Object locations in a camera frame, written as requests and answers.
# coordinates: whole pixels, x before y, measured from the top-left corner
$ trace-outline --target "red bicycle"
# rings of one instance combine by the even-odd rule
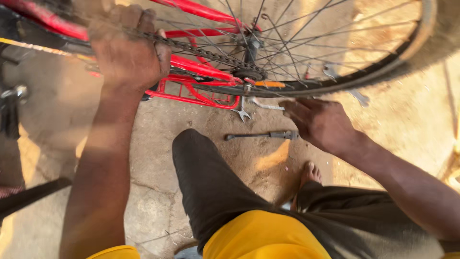
[[[460,46],[458,0],[151,0],[173,47],[171,74],[147,90],[233,109],[240,96],[318,96],[423,68]],[[0,0],[0,42],[89,62],[85,20],[62,1]],[[180,84],[166,93],[166,81]],[[189,96],[182,96],[182,87]],[[235,96],[217,99],[199,89]]]

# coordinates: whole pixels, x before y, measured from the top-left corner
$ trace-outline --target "bicycle tire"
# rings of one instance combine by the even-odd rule
[[[412,43],[410,47],[413,53],[405,53],[404,56],[398,57],[398,59],[391,64],[369,74],[366,78],[358,78],[350,82],[330,87],[282,92],[266,91],[244,93],[241,88],[209,87],[198,84],[194,84],[193,87],[211,92],[240,96],[308,97],[362,88],[398,78],[430,66],[460,48],[460,2],[457,0],[432,0],[431,3],[432,6],[429,7],[429,10],[424,11],[429,11],[431,13],[436,12],[436,18],[434,18],[430,24],[424,24],[423,28],[418,32],[422,35],[422,38],[425,37],[425,39]]]

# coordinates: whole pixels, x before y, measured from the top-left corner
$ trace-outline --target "leg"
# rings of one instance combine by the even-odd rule
[[[382,191],[325,186],[310,164],[297,194],[298,219],[335,258],[440,258],[440,246]]]
[[[236,176],[214,143],[196,130],[180,133],[172,149],[182,203],[200,253],[227,222],[250,210],[272,208]]]

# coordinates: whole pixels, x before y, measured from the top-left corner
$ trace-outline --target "bicycle frame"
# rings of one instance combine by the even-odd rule
[[[225,35],[225,32],[228,33],[240,33],[240,28],[244,28],[244,26],[248,26],[247,24],[243,24],[239,19],[233,18],[230,15],[227,15],[223,12],[214,10],[212,8],[203,6],[201,4],[197,4],[195,2],[189,1],[189,0],[151,0],[153,2],[165,5],[165,6],[170,6],[170,7],[176,7],[181,9],[184,12],[200,16],[203,18],[206,18],[208,20],[213,20],[217,22],[221,22],[224,24],[229,24],[232,25],[232,27],[223,27],[223,28],[204,28],[204,29],[187,29],[187,30],[170,30],[166,31],[166,36],[167,38],[180,38],[180,37],[187,37],[190,41],[190,44],[193,46],[196,46],[196,39],[195,37],[211,37],[211,36],[220,36],[220,35]],[[0,0],[0,4],[3,4],[15,11],[24,13],[41,24],[44,25],[44,27],[52,32],[56,32],[65,36],[69,36],[72,38],[76,38],[79,40],[83,41],[88,41],[88,34],[86,31],[86,28],[84,26],[74,24],[70,21],[64,20],[60,18],[58,15],[52,13],[51,11],[47,10],[44,7],[41,7],[40,5],[28,1],[28,0]],[[232,74],[215,69],[207,63],[207,61],[203,57],[197,57],[198,62],[177,56],[177,55],[172,55],[171,56],[171,65],[178,67],[180,69],[186,70],[186,71],[191,71],[193,73],[196,73],[197,75],[203,76],[203,77],[212,77],[214,81],[212,82],[197,82],[193,77],[191,76],[177,76],[177,75],[170,75],[166,78],[162,79],[162,82],[160,85],[163,85],[163,87],[159,87],[159,89],[156,92],[153,91],[147,91],[146,93],[149,94],[150,96],[159,96],[159,97],[164,97],[164,98],[169,98],[169,99],[174,99],[174,100],[180,100],[180,101],[187,101],[191,103],[197,103],[196,101],[199,101],[197,104],[201,105],[206,105],[206,106],[213,106],[217,108],[223,108],[223,109],[233,109],[237,105],[239,101],[239,97],[235,98],[235,103],[233,105],[221,105],[216,103],[212,98],[205,98],[203,97],[202,94],[199,94],[196,92],[191,84],[202,84],[202,85],[208,85],[208,86],[236,86],[238,84],[242,84],[243,81],[238,78],[234,77]],[[171,95],[167,95],[164,93],[164,82],[165,81],[175,81],[183,84],[196,98],[193,101],[190,101],[190,99],[184,99],[184,97],[172,97]]]

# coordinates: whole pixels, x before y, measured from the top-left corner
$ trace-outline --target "dirt ground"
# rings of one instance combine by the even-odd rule
[[[344,15],[353,18],[357,14]],[[27,84],[31,96],[20,107],[21,138],[17,143],[0,139],[0,184],[21,184],[21,172],[27,188],[59,176],[72,177],[103,79],[89,75],[85,64],[74,58],[16,47],[9,47],[7,54],[21,60],[18,67],[6,68],[8,84]],[[368,108],[346,92],[322,98],[340,101],[353,125],[380,145],[441,176],[455,141],[459,65],[460,54],[456,54],[423,71],[362,89],[371,99]],[[276,104],[279,100],[262,101]],[[171,156],[174,137],[188,128],[209,136],[242,181],[275,204],[295,193],[306,161],[320,168],[326,185],[381,188],[359,170],[304,140],[224,141],[228,133],[296,129],[280,111],[250,104],[246,110],[252,119],[244,124],[228,110],[159,98],[140,104],[131,143],[125,228],[127,244],[134,245],[143,259],[171,258],[179,247],[193,241]],[[0,257],[57,258],[69,191],[65,188],[6,217]]]

